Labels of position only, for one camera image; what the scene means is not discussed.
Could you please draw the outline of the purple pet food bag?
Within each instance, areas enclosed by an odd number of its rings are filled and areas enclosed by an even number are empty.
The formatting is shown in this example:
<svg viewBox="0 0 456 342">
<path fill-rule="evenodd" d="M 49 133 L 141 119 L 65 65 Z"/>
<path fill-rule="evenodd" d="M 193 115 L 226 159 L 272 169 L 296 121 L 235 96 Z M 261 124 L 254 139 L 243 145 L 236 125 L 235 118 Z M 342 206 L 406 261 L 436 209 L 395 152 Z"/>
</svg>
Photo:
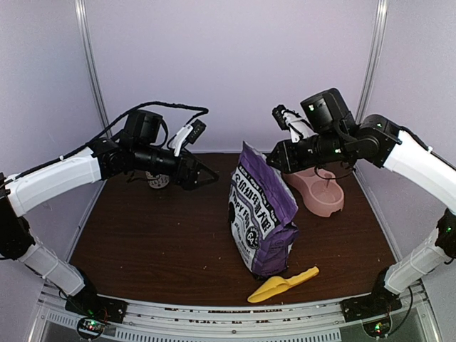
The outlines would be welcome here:
<svg viewBox="0 0 456 342">
<path fill-rule="evenodd" d="M 231 174 L 228 207 L 232 238 L 246 268 L 260 279 L 284 272 L 299 235 L 298 205 L 280 172 L 247 142 Z"/>
</svg>

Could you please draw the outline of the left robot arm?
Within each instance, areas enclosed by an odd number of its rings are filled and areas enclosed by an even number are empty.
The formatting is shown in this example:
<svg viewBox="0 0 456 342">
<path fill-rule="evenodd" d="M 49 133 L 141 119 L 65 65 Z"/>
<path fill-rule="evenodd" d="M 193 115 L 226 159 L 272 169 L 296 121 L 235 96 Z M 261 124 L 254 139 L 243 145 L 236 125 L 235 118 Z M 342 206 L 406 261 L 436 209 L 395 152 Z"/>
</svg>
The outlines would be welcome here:
<svg viewBox="0 0 456 342">
<path fill-rule="evenodd" d="M 128 113 L 124 128 L 111 138 L 101 135 L 66 156 L 1 176 L 1 258 L 19 261 L 56 285 L 86 316 L 98 315 L 103 302 L 92 282 L 35 237 L 25 216 L 76 188 L 129 172 L 168 177 L 184 190 L 216 182 L 217 173 L 186 150 L 206 125 L 195 116 L 173 138 L 157 144 L 158 131 L 165 127 L 161 115 L 135 109 Z"/>
</svg>

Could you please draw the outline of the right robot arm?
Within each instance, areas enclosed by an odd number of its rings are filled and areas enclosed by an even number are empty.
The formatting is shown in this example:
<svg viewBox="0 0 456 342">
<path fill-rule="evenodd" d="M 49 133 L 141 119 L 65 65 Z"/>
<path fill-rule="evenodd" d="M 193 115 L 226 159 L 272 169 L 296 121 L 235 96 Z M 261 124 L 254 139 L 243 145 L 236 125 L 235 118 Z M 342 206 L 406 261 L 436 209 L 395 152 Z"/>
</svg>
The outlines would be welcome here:
<svg viewBox="0 0 456 342">
<path fill-rule="evenodd" d="M 444 212 L 429 235 L 396 263 L 382 270 L 371 292 L 342 302 L 353 313 L 381 314 L 410 285 L 443 264 L 455 261 L 455 166 L 440 157 L 412 130 L 380 114 L 358 123 L 341 92 L 329 88 L 301 101 L 303 114 L 277 105 L 271 112 L 290 133 L 267 162 L 282 174 L 317 169 L 331 162 L 353 167 L 362 160 L 385 170 L 440 202 Z"/>
</svg>

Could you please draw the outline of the pink double pet feeder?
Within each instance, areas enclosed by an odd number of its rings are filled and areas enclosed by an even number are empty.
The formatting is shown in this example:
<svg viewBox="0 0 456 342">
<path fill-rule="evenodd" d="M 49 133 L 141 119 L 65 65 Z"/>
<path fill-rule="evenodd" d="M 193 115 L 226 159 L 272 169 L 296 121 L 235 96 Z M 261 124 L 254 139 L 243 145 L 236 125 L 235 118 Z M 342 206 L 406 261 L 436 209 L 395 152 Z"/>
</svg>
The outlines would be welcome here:
<svg viewBox="0 0 456 342">
<path fill-rule="evenodd" d="M 333 213 L 343 210 L 344 191 L 331 171 L 309 168 L 292 174 L 283 174 L 282 177 L 301 195 L 305 207 L 312 214 L 330 217 Z"/>
</svg>

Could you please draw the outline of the white patterned mug yellow inside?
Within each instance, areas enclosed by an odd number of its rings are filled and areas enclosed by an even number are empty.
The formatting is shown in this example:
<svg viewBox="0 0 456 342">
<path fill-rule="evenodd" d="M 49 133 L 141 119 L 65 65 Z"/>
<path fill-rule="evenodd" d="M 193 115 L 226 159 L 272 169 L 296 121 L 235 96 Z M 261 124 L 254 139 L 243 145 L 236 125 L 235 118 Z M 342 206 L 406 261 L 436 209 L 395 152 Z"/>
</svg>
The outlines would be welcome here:
<svg viewBox="0 0 456 342">
<path fill-rule="evenodd" d="M 163 174 L 152 174 L 150 172 L 145 173 L 147 183 L 154 190 L 160 190 L 165 188 L 170 183 L 170 177 Z"/>
</svg>

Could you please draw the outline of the yellow plastic scoop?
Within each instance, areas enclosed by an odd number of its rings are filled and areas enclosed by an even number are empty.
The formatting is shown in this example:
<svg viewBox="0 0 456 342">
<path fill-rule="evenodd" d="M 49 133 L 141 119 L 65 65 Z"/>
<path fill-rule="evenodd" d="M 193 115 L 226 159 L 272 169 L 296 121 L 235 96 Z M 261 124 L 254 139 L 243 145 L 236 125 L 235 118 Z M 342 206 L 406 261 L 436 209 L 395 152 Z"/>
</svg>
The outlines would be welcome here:
<svg viewBox="0 0 456 342">
<path fill-rule="evenodd" d="M 273 276 L 266 280 L 253 294 L 251 294 L 247 298 L 247 301 L 251 304 L 266 301 L 311 280 L 312 278 L 318 276 L 319 273 L 319 268 L 314 266 L 288 279 L 281 276 Z"/>
</svg>

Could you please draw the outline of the left circuit board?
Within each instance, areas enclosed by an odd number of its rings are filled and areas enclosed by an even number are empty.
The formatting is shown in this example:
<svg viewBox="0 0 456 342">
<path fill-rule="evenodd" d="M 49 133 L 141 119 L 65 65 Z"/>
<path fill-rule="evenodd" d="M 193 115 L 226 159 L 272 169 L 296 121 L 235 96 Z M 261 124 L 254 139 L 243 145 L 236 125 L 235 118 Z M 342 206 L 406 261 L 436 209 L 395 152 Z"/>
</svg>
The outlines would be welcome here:
<svg viewBox="0 0 456 342">
<path fill-rule="evenodd" d="M 76 325 L 76 332 L 81 338 L 94 339 L 100 337 L 106 329 L 106 324 L 90 317 L 81 318 Z"/>
</svg>

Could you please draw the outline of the circuit board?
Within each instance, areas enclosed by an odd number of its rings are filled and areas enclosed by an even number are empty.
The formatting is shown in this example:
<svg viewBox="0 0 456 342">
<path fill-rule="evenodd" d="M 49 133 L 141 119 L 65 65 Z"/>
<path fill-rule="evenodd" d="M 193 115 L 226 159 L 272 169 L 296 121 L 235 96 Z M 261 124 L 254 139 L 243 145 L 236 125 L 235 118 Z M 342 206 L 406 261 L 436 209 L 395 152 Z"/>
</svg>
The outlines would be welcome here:
<svg viewBox="0 0 456 342">
<path fill-rule="evenodd" d="M 106 324 L 90 317 L 81 318 L 76 325 L 76 332 L 81 338 L 94 339 L 100 337 L 106 329 Z"/>
<path fill-rule="evenodd" d="M 368 318 L 362 321 L 364 333 L 370 338 L 385 338 L 391 331 L 392 319 L 389 316 Z"/>
</svg>

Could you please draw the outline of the right circuit board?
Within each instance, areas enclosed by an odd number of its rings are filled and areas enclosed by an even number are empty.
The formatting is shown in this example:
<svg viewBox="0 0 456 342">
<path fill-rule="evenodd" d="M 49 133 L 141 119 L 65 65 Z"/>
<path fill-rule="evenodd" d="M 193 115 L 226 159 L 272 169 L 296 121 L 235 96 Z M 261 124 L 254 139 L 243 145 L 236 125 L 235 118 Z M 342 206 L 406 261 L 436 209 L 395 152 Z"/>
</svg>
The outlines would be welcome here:
<svg viewBox="0 0 456 342">
<path fill-rule="evenodd" d="M 385 338 L 391 331 L 392 319 L 389 316 L 368 318 L 362 321 L 364 333 L 370 338 Z"/>
</svg>

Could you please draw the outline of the left aluminium corner post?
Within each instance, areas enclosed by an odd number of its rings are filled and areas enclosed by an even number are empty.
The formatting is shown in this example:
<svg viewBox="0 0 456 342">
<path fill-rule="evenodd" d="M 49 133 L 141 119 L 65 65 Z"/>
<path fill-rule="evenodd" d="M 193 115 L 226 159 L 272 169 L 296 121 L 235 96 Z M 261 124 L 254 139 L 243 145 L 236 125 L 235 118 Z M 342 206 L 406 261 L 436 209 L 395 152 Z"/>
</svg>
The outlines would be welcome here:
<svg viewBox="0 0 456 342">
<path fill-rule="evenodd" d="M 103 128 L 107 128 L 109 125 L 108 115 L 105 109 L 105 103 L 103 100 L 103 94 L 100 87 L 100 81 L 98 78 L 98 73 L 95 65 L 95 58 L 93 54 L 92 42 L 90 39 L 90 29 L 88 24 L 87 10 L 86 10 L 86 1 L 84 0 L 75 0 L 74 1 L 75 10 L 76 10 L 76 21 L 78 24 L 78 29 L 81 36 L 81 41 L 83 44 L 83 50 L 85 55 L 85 63 L 88 70 L 88 77 L 90 88 L 92 90 L 95 107 L 97 110 L 100 123 Z"/>
</svg>

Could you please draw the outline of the aluminium corner post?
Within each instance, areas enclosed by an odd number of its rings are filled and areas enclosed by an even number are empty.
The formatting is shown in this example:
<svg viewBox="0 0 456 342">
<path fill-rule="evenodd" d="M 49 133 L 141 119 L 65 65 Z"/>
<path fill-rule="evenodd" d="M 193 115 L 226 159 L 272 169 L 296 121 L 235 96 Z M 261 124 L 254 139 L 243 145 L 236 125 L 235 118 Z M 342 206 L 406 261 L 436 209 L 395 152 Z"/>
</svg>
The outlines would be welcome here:
<svg viewBox="0 0 456 342">
<path fill-rule="evenodd" d="M 75 10 L 76 10 L 76 21 L 78 24 L 78 29 L 81 36 L 81 41 L 83 44 L 83 50 L 85 55 L 85 63 L 88 70 L 88 77 L 90 88 L 92 90 L 95 107 L 97 110 L 100 123 L 103 128 L 107 128 L 109 125 L 108 115 L 105 109 L 105 103 L 103 100 L 103 94 L 100 87 L 100 81 L 98 78 L 98 73 L 95 65 L 95 58 L 93 54 L 92 42 L 90 39 L 90 29 L 88 24 L 87 10 L 86 10 L 86 1 L 84 0 L 75 0 L 74 1 Z"/>
<path fill-rule="evenodd" d="M 370 53 L 366 66 L 366 73 L 361 89 L 361 96 L 356 112 L 356 122 L 360 123 L 366 116 L 369 100 L 373 91 L 376 71 L 380 61 L 380 55 L 383 49 L 385 29 L 388 20 L 388 0 L 378 0 L 373 24 L 373 35 L 371 38 Z"/>
</svg>

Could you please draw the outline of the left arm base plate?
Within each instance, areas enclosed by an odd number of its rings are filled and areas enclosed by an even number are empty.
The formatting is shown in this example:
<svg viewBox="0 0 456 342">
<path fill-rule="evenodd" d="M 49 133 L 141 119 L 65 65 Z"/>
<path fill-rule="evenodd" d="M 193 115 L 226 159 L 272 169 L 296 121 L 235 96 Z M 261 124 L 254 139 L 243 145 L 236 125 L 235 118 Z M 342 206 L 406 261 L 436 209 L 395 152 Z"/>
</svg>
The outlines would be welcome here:
<svg viewBox="0 0 456 342">
<path fill-rule="evenodd" d="M 122 323 L 128 303 L 96 294 L 78 294 L 66 299 L 65 310 L 95 318 L 98 321 Z"/>
</svg>

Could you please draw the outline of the front aluminium rail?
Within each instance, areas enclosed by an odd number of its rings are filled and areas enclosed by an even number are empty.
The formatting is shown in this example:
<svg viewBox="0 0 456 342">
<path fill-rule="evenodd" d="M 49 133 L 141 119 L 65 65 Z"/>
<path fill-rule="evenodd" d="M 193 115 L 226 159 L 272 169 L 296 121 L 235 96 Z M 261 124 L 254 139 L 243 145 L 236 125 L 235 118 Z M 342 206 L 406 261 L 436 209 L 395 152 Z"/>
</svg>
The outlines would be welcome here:
<svg viewBox="0 0 456 342">
<path fill-rule="evenodd" d="M 345 322 L 340 299 L 272 306 L 183 306 L 127 300 L 122 323 L 108 323 L 96 341 L 441 341 L 424 286 L 400 296 L 387 315 L 385 338 L 367 336 L 362 321 Z M 65 310 L 58 289 L 45 284 L 28 341 L 89 341 L 76 332 L 80 315 Z"/>
</svg>

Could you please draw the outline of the right aluminium corner post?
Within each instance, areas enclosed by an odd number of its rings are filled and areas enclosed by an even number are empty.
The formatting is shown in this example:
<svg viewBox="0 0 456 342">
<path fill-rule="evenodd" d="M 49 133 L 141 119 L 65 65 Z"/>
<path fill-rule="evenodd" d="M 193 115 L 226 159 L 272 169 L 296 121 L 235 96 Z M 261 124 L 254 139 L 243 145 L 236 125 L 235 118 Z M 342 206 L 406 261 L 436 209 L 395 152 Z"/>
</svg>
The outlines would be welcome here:
<svg viewBox="0 0 456 342">
<path fill-rule="evenodd" d="M 388 0 L 378 0 L 373 24 L 373 35 L 371 38 L 370 53 L 366 66 L 366 73 L 361 89 L 361 96 L 356 112 L 356 122 L 360 123 L 366 116 L 369 100 L 373 91 L 376 71 L 380 61 L 380 55 L 383 49 L 385 29 L 388 20 Z"/>
</svg>

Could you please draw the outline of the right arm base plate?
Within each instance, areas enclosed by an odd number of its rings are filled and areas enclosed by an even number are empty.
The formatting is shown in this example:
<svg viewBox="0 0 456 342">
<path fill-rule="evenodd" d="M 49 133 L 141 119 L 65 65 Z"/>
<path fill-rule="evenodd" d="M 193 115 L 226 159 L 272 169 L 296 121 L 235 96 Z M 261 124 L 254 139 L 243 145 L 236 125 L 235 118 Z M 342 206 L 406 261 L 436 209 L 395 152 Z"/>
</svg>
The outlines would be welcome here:
<svg viewBox="0 0 456 342">
<path fill-rule="evenodd" d="M 390 293 L 371 293 L 365 296 L 352 297 L 342 300 L 340 305 L 345 322 L 387 315 L 391 311 L 403 307 L 398 295 Z"/>
</svg>

